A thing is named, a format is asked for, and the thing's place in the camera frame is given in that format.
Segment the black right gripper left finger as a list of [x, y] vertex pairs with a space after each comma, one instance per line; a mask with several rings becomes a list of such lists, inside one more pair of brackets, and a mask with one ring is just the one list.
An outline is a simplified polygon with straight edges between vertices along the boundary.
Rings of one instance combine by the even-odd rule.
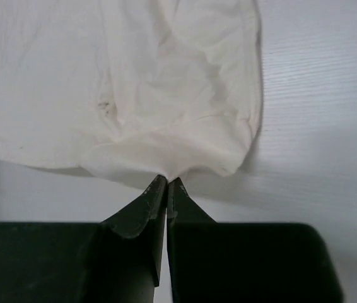
[[167, 185], [100, 223], [0, 222], [0, 302], [152, 302]]

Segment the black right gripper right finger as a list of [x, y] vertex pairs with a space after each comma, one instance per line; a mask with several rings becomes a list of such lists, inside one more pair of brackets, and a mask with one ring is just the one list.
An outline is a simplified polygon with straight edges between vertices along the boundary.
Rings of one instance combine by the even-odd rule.
[[320, 234], [303, 223], [219, 223], [169, 184], [167, 251], [174, 302], [342, 302]]

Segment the white t-shirt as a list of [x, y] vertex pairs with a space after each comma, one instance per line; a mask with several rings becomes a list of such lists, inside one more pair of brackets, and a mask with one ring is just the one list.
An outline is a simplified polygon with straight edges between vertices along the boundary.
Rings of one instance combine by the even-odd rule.
[[260, 127], [260, 30], [255, 1], [0, 1], [0, 160], [233, 175]]

